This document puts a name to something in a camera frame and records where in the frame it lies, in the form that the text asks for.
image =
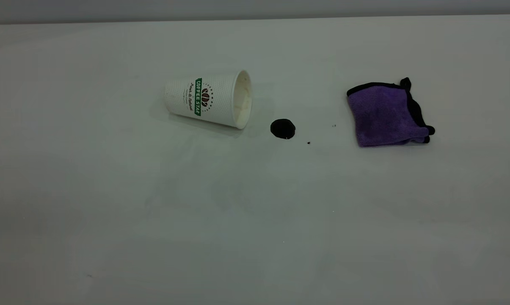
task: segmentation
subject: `liquid drop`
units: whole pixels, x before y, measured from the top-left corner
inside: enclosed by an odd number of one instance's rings
[[[294,131],[296,127],[294,124],[287,119],[277,119],[274,120],[272,125],[270,125],[270,131],[278,138],[281,139],[290,139],[294,137]]]

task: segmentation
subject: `cup opening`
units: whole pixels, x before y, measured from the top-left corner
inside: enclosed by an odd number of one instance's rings
[[[251,78],[246,71],[241,71],[234,85],[234,123],[243,129],[251,115]]]

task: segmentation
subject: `green label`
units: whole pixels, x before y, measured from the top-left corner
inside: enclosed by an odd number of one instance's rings
[[[200,100],[202,98],[202,79],[195,81],[195,114],[200,116]]]

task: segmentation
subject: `paper cup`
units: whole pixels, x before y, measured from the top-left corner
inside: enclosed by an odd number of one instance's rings
[[[195,76],[164,87],[169,112],[243,129],[251,114],[251,79],[246,71]]]

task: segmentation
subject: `microfiber towel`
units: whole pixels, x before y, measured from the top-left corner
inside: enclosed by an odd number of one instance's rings
[[[366,83],[347,91],[355,117],[358,145],[404,145],[410,141],[428,143],[435,129],[422,119],[419,103],[411,96],[411,81]]]

